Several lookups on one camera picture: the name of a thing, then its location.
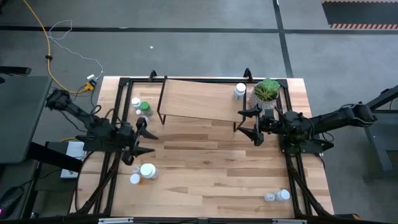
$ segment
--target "wood grain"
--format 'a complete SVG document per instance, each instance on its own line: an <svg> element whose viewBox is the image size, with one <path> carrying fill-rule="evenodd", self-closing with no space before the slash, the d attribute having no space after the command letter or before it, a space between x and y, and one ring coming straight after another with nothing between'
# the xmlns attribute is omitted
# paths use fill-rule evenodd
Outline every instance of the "wood grain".
<svg viewBox="0 0 398 224"><path fill-rule="evenodd" d="M119 77L104 77L98 104L99 116L114 106ZM288 79L293 109L311 117L302 79ZM132 95L157 107L161 85L136 83ZM252 85L248 85L250 97ZM122 97L124 104L126 91ZM134 110L128 120L136 122ZM292 218L291 200L266 202L265 194L289 189L284 155L278 137L265 135L260 147L240 132L233 133L229 121L168 116L161 125L155 114L149 118L148 130L159 140L140 139L141 146L156 151L138 157L133 166L120 163L112 216L132 217L233 217ZM252 127L253 119L244 126ZM86 162L78 183L78 206L90 197L98 184L103 153L94 153ZM159 168L156 181L142 185L129 182L134 166L150 162ZM333 213L325 171L319 158L304 154L303 164L308 187L326 210ZM108 193L103 197L103 206ZM302 192L299 202L304 212Z"/></svg>
<svg viewBox="0 0 398 224"><path fill-rule="evenodd" d="M232 85L166 80L160 113L188 118L241 122L242 101Z"/></svg>

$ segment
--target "green bottle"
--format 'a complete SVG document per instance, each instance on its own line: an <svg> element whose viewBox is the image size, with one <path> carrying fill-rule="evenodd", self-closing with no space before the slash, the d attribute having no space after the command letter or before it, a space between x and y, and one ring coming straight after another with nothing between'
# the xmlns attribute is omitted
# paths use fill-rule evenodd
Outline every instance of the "green bottle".
<svg viewBox="0 0 398 224"><path fill-rule="evenodd" d="M150 107L149 103L144 101L141 103L141 110L144 113L145 116L152 116L154 112L152 111L152 108Z"/></svg>

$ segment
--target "concrete floor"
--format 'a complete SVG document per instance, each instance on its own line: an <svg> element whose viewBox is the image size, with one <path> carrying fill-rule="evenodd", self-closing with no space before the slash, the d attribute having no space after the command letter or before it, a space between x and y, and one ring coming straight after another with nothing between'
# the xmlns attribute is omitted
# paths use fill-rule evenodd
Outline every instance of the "concrete floor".
<svg viewBox="0 0 398 224"><path fill-rule="evenodd" d="M45 26L72 19L74 26L88 27L277 28L272 0L29 2ZM280 0L279 4L285 29L329 29L320 1ZM12 1L4 8L0 25L4 24L37 26L22 1ZM305 79L313 115L345 103L367 102L397 85L396 37L286 35L293 75ZM249 67L255 77L286 77L278 34L71 32L60 43L98 59L105 75L149 75L156 70L159 75L240 77ZM33 69L32 75L47 75L43 33L0 31L0 49L0 65L27 66ZM52 52L53 74L72 90L77 90L88 75L100 72L94 62L55 45ZM76 104L91 109L89 97L78 98ZM76 134L78 131L60 113L44 109L34 141L43 144ZM332 134L335 147L325 153L324 160L335 213L398 222L397 181L363 181L363 175L379 166L364 130L342 128ZM68 202L60 198L70 198L66 194L71 193L44 192L36 209L44 215L64 214Z"/></svg>

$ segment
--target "potted plant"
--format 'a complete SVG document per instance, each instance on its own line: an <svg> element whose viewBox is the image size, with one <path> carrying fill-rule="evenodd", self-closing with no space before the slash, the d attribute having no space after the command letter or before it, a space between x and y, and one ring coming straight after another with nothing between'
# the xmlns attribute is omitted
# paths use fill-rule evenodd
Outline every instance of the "potted plant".
<svg viewBox="0 0 398 224"><path fill-rule="evenodd" d="M270 78L264 79L254 86L249 104L253 108L256 104L262 109L273 109L279 95L279 83Z"/></svg>

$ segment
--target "green bottle cap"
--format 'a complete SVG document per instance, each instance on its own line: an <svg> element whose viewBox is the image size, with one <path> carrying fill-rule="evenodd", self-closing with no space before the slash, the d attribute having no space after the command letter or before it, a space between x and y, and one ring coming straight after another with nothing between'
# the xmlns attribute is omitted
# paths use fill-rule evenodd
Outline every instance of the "green bottle cap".
<svg viewBox="0 0 398 224"><path fill-rule="evenodd" d="M142 102L141 103L141 110L143 110L143 111L149 111L150 110L150 106L149 106L149 103L148 102Z"/></svg>

